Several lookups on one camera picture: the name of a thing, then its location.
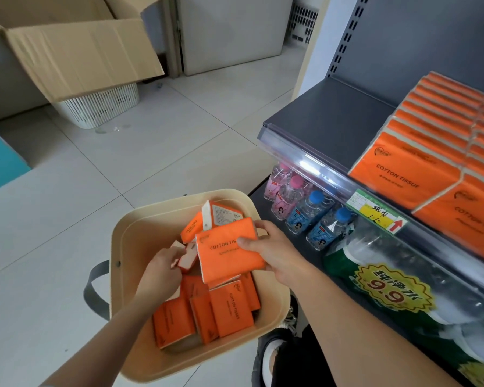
beige plastic basket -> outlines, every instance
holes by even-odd
[[[237,208],[245,217],[259,219],[251,199],[237,190],[217,190],[164,201],[126,214],[113,230],[111,260],[97,265],[90,273],[84,299],[99,315],[108,316],[108,305],[91,286],[97,276],[111,270],[110,315],[114,315],[133,298],[145,267],[161,248],[170,247],[180,238],[181,230],[201,209],[206,200]],[[122,368],[122,374],[136,382],[149,382],[182,371],[218,356],[271,331],[284,320],[290,306],[289,289],[278,283],[273,273],[253,272],[262,308],[253,327],[191,349],[156,347],[152,321],[138,336]]]
[[[136,83],[52,103],[59,114],[81,129],[94,129],[135,107],[140,98]]]

red arrow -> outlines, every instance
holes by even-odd
[[[394,225],[393,225],[391,228],[389,228],[389,231],[391,231],[391,232],[394,232],[394,230],[395,230],[396,228],[398,228],[398,227],[400,227],[400,228],[401,228],[401,226],[403,225],[403,220],[397,220],[397,221],[394,221],[394,222],[393,222],[393,224],[394,224]]]

gray strap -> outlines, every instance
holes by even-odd
[[[84,287],[83,296],[84,301],[93,312],[95,312],[98,316],[109,320],[109,304],[98,295],[92,285],[95,279],[106,275],[107,273],[109,273],[109,260],[100,262],[93,269],[91,269],[88,284],[86,284]]]

pink bottle cap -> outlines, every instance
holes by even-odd
[[[303,186],[303,178],[299,175],[294,175],[290,180],[290,187],[293,189],[299,189]]]

yellow starburst sticker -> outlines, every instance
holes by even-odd
[[[484,364],[483,363],[466,363],[459,367],[461,372],[468,380],[477,387],[484,387]]]
[[[391,270],[386,265],[368,265],[360,266],[355,274],[358,286],[387,307],[414,313],[436,307],[430,286],[400,270]]]

